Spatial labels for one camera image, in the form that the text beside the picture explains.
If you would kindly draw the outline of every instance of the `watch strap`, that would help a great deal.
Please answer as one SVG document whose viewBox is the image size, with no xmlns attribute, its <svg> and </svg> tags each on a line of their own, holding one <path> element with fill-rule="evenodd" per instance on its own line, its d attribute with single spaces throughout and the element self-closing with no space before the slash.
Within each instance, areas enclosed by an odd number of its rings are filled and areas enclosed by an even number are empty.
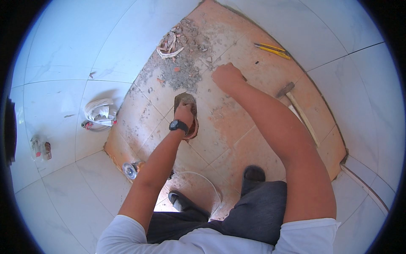
<svg viewBox="0 0 406 254">
<path fill-rule="evenodd" d="M 171 129 L 171 128 L 169 128 L 170 130 L 177 130 L 177 129 L 181 129 L 181 130 L 183 130 L 184 132 L 185 132 L 185 136 L 188 134 L 188 132 L 189 132 L 189 127 L 188 127 L 188 125 L 187 124 L 185 124 L 184 122 L 182 122 L 181 120 L 175 120 L 175 121 L 177 121 L 177 125 L 173 128 L 173 129 Z"/>
</svg>

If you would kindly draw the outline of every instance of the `exposed concrete floor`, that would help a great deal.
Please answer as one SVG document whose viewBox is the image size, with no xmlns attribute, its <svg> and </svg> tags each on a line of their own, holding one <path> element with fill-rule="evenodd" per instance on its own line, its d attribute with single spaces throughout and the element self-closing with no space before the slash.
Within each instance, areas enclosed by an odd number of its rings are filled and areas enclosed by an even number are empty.
<svg viewBox="0 0 406 254">
<path fill-rule="evenodd" d="M 248 20 L 211 0 L 206 0 L 187 18 L 193 20 L 199 33 L 209 39 L 210 49 L 194 61 L 201 75 L 197 91 L 193 93 L 197 99 L 199 132 L 189 143 L 181 142 L 173 169 L 175 172 L 197 172 L 213 182 L 222 196 L 220 209 L 213 219 L 224 219 L 239 200 L 242 171 L 247 165 L 261 166 L 268 181 L 285 180 L 284 166 L 250 116 L 212 81 L 212 70 L 221 64 L 232 62 L 250 85 L 271 96 L 288 82 L 295 83 L 292 94 L 320 140 L 319 154 L 331 180 L 334 179 L 341 170 L 339 162 L 346 151 L 324 100 L 294 60 L 257 49 L 253 43 L 282 46 Z M 183 53 L 188 57 L 191 52 Z M 212 57 L 211 63 L 206 61 L 207 56 Z M 158 60 L 162 63 L 172 61 Z M 181 67 L 179 58 L 175 63 Z M 186 89 L 174 91 L 169 85 L 163 87 L 157 81 L 162 78 L 162 68 L 157 64 L 154 69 L 143 70 L 147 80 L 140 82 L 140 75 L 124 99 L 117 125 L 113 126 L 105 146 L 118 167 L 124 162 L 146 161 L 169 132 L 174 97 Z M 281 102 L 290 105 L 285 96 Z M 209 211 L 214 212 L 218 206 L 218 198 L 204 178 L 182 174 L 166 182 L 155 211 L 175 211 L 167 198 L 168 192 L 174 189 Z"/>
</svg>

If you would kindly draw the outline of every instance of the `hand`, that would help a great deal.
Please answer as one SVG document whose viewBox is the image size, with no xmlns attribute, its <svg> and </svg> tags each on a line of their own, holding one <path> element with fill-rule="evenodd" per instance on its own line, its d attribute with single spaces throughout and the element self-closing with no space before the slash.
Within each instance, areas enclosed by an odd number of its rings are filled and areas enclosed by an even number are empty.
<svg viewBox="0 0 406 254">
<path fill-rule="evenodd" d="M 217 86 L 231 97 L 238 88 L 238 85 L 246 83 L 241 71 L 232 63 L 220 65 L 212 74 L 213 81 Z"/>
<path fill-rule="evenodd" d="M 194 116 L 191 112 L 192 105 L 186 105 L 183 101 L 179 103 L 179 106 L 176 108 L 174 120 L 181 120 L 184 122 L 189 128 L 193 124 Z"/>
</svg>

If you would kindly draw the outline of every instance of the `dark shorts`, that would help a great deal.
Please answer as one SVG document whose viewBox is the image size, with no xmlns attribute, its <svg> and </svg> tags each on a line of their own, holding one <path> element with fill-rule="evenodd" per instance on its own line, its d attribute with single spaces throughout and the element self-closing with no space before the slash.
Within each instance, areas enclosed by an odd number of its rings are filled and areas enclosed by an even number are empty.
<svg viewBox="0 0 406 254">
<path fill-rule="evenodd" d="M 285 182 L 245 185 L 243 196 L 224 221 L 210 221 L 196 210 L 180 213 L 154 212 L 147 233 L 148 243 L 178 240 L 196 228 L 212 228 L 224 235 L 275 245 L 286 208 Z"/>
</svg>

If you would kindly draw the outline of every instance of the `hammer head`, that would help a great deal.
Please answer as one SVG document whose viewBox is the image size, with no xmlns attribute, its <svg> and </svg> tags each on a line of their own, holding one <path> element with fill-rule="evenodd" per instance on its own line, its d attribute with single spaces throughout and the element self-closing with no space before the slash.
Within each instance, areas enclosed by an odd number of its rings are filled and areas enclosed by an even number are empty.
<svg viewBox="0 0 406 254">
<path fill-rule="evenodd" d="M 284 86 L 279 92 L 276 94 L 276 98 L 284 96 L 287 92 L 290 92 L 293 88 L 295 88 L 295 83 L 289 82 L 286 86 Z"/>
</svg>

